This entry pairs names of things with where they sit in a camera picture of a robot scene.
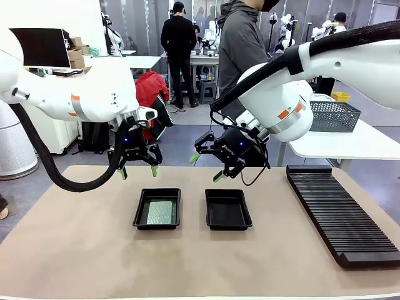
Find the gray basket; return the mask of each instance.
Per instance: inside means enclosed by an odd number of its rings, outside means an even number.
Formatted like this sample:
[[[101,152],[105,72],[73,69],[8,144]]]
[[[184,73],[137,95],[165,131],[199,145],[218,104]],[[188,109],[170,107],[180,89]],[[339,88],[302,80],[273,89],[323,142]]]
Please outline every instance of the gray basket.
[[[352,133],[361,111],[345,102],[310,101],[314,121],[310,131]]]

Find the yellow box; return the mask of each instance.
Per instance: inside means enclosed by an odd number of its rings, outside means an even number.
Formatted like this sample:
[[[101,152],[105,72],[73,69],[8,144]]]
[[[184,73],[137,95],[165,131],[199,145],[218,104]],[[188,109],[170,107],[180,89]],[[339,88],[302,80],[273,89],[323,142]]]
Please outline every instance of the yellow box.
[[[345,92],[333,92],[332,98],[339,102],[348,102],[350,99],[350,95]]]

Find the slotted rack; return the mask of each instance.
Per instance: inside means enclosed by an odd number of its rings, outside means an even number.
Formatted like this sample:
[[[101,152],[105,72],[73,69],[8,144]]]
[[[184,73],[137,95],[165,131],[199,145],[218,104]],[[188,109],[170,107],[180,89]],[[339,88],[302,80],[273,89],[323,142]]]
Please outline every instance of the slotted rack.
[[[400,266],[400,252],[332,175],[330,166],[287,166],[287,178],[343,268]]]

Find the black tray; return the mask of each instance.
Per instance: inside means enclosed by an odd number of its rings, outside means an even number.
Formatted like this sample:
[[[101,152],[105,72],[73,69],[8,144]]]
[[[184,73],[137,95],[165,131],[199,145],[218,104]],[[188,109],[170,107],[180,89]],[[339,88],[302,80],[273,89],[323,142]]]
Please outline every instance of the black tray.
[[[332,176],[330,166],[287,166],[287,178],[343,268],[400,266],[400,252]]]
[[[253,226],[241,189],[207,189],[207,225],[212,230],[247,230]]]
[[[142,189],[133,226],[140,230],[175,229],[180,200],[180,189]]]

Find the red jacket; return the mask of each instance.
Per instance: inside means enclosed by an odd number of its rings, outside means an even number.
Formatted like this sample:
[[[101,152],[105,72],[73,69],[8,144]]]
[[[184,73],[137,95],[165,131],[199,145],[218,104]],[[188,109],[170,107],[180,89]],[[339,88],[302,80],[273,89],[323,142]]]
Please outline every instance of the red jacket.
[[[167,85],[156,72],[144,73],[136,81],[136,98],[140,106],[151,108],[158,94],[162,95],[164,101],[169,100]]]

